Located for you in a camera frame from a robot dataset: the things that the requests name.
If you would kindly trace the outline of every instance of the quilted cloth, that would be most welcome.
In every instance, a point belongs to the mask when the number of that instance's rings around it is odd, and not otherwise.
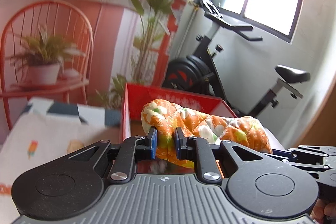
[[[183,167],[193,168],[194,163],[176,158],[176,127],[180,127],[186,137],[202,137],[210,144],[232,140],[259,152],[272,153],[265,129],[257,119],[250,116],[224,118],[156,99],[143,106],[141,122],[146,134],[151,126],[157,128],[156,156]]]

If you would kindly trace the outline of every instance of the orange chair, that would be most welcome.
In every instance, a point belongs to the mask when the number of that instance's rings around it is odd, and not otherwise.
[[[10,62],[6,57],[24,52],[23,37],[36,36],[38,24],[43,25],[48,34],[60,34],[71,39],[84,56],[74,56],[72,62],[65,62],[64,69],[79,72],[76,79],[58,81],[55,85],[27,89],[25,86],[28,68],[20,69],[20,64]],[[0,98],[3,99],[8,127],[12,129],[9,112],[9,98],[50,96],[62,94],[63,101],[69,103],[69,92],[80,89],[83,102],[87,104],[85,88],[89,84],[89,71],[93,50],[92,28],[89,20],[75,6],[58,0],[45,0],[28,5],[19,10],[6,24],[0,44]]]

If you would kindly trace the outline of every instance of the exercise bike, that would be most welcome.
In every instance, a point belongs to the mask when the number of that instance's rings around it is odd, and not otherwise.
[[[204,95],[213,95],[222,98],[228,106],[239,117],[249,115],[258,116],[269,104],[275,108],[278,105],[276,96],[278,92],[285,88],[291,92],[291,96],[303,98],[303,95],[293,88],[290,84],[302,83],[310,80],[310,73],[282,65],[277,65],[275,71],[281,76],[276,84],[260,99],[249,113],[243,113],[235,109],[227,100],[223,85],[220,81],[217,69],[214,64],[214,57],[220,53],[223,48],[216,46],[216,52],[210,53],[208,45],[213,40],[220,28],[231,30],[248,41],[262,41],[262,37],[248,37],[242,31],[252,31],[253,26],[248,24],[232,25],[223,19],[223,15],[211,0],[195,0],[195,3],[205,11],[204,16],[212,21],[210,30],[205,36],[198,35],[196,40],[199,46],[192,55],[185,58],[172,60],[168,64],[163,88],[184,90]]]

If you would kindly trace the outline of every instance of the cardboard box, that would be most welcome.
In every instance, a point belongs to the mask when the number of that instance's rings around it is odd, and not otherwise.
[[[131,122],[141,122],[142,107],[155,99],[164,99],[211,115],[236,117],[228,105],[218,97],[128,83],[125,86],[122,110],[121,142],[131,136]],[[133,133],[133,135],[144,134],[141,131],[142,127],[137,127],[137,130],[139,133]]]

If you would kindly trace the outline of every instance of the finger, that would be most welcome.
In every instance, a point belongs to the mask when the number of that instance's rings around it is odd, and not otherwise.
[[[336,218],[336,203],[329,203],[328,205],[326,205],[326,207],[324,208],[324,214],[326,216]]]
[[[313,218],[315,221],[317,221],[319,224],[323,224],[323,221],[324,221],[324,219],[322,218],[322,219],[315,219],[315,218]]]
[[[316,220],[323,219],[325,206],[325,203],[322,200],[318,199],[313,208],[313,211],[311,212],[312,218]]]

